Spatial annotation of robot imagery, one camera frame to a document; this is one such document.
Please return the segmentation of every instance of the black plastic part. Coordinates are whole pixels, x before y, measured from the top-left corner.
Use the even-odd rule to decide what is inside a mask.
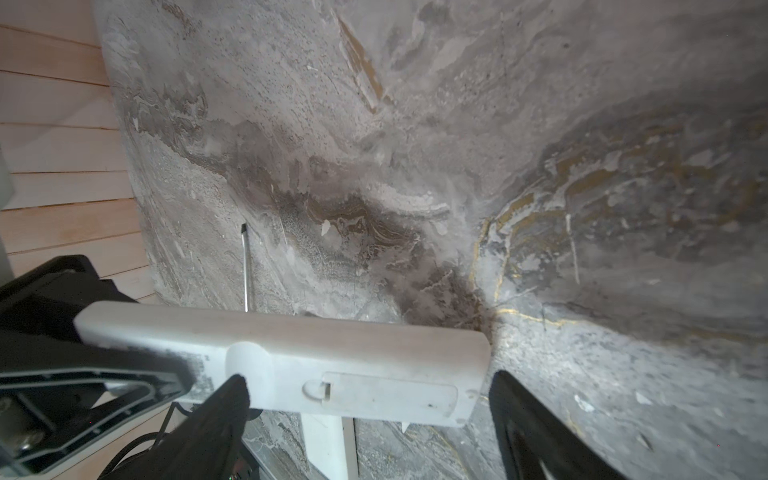
[[[249,404],[245,379],[232,376],[156,448],[101,478],[226,480],[240,454]]]
[[[83,345],[74,318],[99,300],[133,302],[81,255],[57,257],[0,287],[0,399],[15,406],[0,418],[11,426],[0,435],[0,466],[16,475],[53,468],[194,382],[182,360]],[[106,382],[133,389],[94,407]],[[26,432],[43,439],[19,449],[12,440]]]
[[[248,409],[248,421],[258,419],[262,412],[262,409]]]
[[[176,402],[176,410],[179,411],[181,415],[184,415],[185,417],[188,417],[189,415],[192,415],[192,412],[189,410],[186,410],[183,406],[179,405],[178,402]]]
[[[509,372],[496,372],[488,400],[507,480],[542,480],[541,463],[557,480],[626,480]]]
[[[259,462],[250,452],[245,443],[240,440],[235,465],[232,467],[232,480],[260,480]]]

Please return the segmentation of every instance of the gray marble surface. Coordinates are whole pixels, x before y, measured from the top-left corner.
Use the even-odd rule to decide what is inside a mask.
[[[766,2],[94,9],[165,301],[238,310],[247,221],[257,311],[477,329],[627,477],[764,478]],[[361,478],[503,478],[484,399],[356,433]],[[296,415],[246,438],[317,478]]]

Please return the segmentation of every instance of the metal rod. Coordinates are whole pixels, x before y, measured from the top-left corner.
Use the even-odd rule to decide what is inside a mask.
[[[243,238],[243,289],[244,289],[244,302],[245,311],[248,311],[248,291],[250,286],[248,285],[248,226],[243,223],[240,227],[240,236]]]

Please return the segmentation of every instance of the light wooden plank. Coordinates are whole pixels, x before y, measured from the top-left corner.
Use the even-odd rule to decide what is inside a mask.
[[[116,130],[0,125],[0,147],[14,174],[127,170]]]
[[[148,264],[140,233],[129,233],[63,247],[11,253],[8,255],[8,260],[11,262],[13,273],[19,276],[59,255],[85,255],[93,263],[99,276],[114,275]],[[150,290],[141,296],[151,295],[153,292],[154,290]]]
[[[128,172],[11,174],[11,181],[15,194],[4,210],[134,196]]]
[[[132,299],[143,298],[154,293],[154,283],[152,282],[152,275],[148,266],[106,276],[105,278],[114,281],[118,290]]]
[[[0,237],[9,253],[140,230],[136,202],[132,198],[0,212]]]
[[[157,296],[156,293],[153,293],[149,296],[146,296],[144,298],[137,299],[139,303],[144,303],[146,305],[165,305],[162,300],[160,300],[160,297]]]
[[[109,87],[5,72],[0,123],[118,128]]]
[[[3,27],[0,70],[109,85],[99,47]]]
[[[91,0],[0,0],[0,23],[99,45]]]

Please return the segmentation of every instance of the paint chip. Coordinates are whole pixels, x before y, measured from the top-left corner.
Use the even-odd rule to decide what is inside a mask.
[[[685,163],[694,167],[712,167],[712,150],[707,149],[691,155]]]
[[[579,395],[574,395],[574,400],[576,400],[576,403],[578,404],[579,408],[584,410],[586,413],[594,412],[594,407],[592,406],[592,404],[590,404],[586,400],[583,400]]]
[[[610,152],[608,155],[605,156],[604,169],[608,170],[609,172],[615,172],[616,170],[618,170],[620,158],[621,158],[620,150]]]
[[[637,403],[640,403],[641,405],[653,405],[654,403],[648,399],[645,395],[643,395],[640,392],[634,393],[634,398],[637,400]]]
[[[571,232],[571,214],[565,215],[565,231],[568,233],[568,239],[571,241],[571,253],[574,257],[574,280],[577,285],[581,285],[578,275],[578,257],[576,257],[576,243],[574,242],[574,236]]]
[[[737,231],[741,230],[741,226],[739,225],[739,222],[731,220],[730,222],[720,226],[720,229],[723,232],[736,233]]]

